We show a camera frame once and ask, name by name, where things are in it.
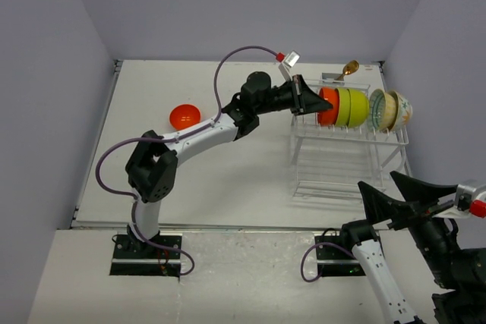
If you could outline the green bowl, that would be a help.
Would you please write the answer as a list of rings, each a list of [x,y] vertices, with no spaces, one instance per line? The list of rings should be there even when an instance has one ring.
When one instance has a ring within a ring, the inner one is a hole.
[[[349,95],[350,113],[348,127],[355,128],[366,122],[369,113],[369,100],[360,90],[349,89]]]
[[[337,127],[345,127],[349,123],[350,112],[351,112],[351,95],[346,88],[336,88],[339,96],[339,108],[338,115],[335,122]]]

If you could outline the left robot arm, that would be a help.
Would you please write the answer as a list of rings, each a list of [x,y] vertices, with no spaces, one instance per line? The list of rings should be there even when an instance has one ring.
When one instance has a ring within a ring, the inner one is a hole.
[[[184,162],[247,136],[258,127],[262,114],[289,110],[293,115],[306,115],[331,109],[333,104],[315,93],[300,74],[274,87],[269,74],[255,71],[220,116],[183,134],[173,134],[167,142],[154,131],[146,132],[125,166],[128,183],[136,193],[128,226],[131,249],[142,258],[157,251],[161,201],[174,187],[177,169]]]

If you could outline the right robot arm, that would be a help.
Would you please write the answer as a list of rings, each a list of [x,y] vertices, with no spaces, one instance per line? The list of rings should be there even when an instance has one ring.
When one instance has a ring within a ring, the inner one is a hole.
[[[358,189],[365,218],[342,226],[340,252],[355,258],[371,284],[387,323],[421,323],[413,306],[417,293],[431,293],[435,323],[485,321],[485,249],[462,248],[459,217],[485,217],[485,185],[477,181],[432,184],[393,171],[401,198],[363,181]],[[375,226],[386,223],[406,231],[415,253],[401,253],[389,267],[395,248],[383,251]]]

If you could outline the gold spoon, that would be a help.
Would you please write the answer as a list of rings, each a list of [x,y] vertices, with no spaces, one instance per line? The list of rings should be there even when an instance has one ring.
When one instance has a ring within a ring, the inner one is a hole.
[[[345,76],[354,74],[360,67],[360,64],[356,60],[351,60],[345,64],[342,68],[342,72],[338,77],[335,77],[335,81],[344,81]]]

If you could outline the teal patterned white bowl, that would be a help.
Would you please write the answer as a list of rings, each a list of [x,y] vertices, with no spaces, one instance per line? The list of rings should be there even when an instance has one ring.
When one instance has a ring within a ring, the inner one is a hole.
[[[367,126],[370,131],[390,131],[396,119],[397,104],[393,96],[382,89],[369,98]]]

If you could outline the yellow floral white bowl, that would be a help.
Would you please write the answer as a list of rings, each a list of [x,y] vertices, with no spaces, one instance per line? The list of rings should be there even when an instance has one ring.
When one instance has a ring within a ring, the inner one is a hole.
[[[413,108],[410,101],[408,101],[407,98],[401,93],[391,90],[389,91],[389,94],[395,99],[396,102],[396,117],[394,118],[389,130],[398,131],[409,123],[409,120],[413,115]]]

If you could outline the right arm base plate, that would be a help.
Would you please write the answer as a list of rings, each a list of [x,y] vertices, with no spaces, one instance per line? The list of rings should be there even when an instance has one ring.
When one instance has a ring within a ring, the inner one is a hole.
[[[317,273],[320,277],[359,277],[365,276],[363,268],[357,260],[341,250],[322,245],[331,243],[344,248],[340,231],[328,228],[323,233],[315,235],[314,241],[320,244],[316,249]]]

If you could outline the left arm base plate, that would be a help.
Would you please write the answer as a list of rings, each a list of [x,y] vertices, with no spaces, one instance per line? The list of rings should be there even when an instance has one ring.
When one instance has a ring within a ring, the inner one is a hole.
[[[181,276],[181,254],[161,250],[145,243],[134,243],[128,234],[112,236],[114,249],[109,270],[111,276]]]

